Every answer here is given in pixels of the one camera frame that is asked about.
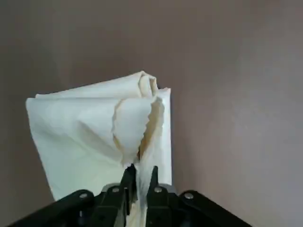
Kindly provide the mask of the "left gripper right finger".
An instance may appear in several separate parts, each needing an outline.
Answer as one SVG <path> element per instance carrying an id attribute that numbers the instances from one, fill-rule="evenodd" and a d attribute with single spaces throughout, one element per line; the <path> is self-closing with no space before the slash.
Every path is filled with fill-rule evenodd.
<path id="1" fill-rule="evenodd" d="M 194 190 L 177 195 L 160 184 L 154 166 L 147 193 L 147 227 L 249 227 L 250 224 Z"/>

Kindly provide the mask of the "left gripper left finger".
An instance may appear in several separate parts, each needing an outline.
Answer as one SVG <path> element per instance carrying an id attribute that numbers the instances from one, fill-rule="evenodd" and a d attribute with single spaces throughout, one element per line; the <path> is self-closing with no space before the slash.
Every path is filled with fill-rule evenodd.
<path id="1" fill-rule="evenodd" d="M 120 183 L 70 195 L 18 220 L 12 227 L 124 227 L 136 200 L 136 168 L 125 169 Z"/>

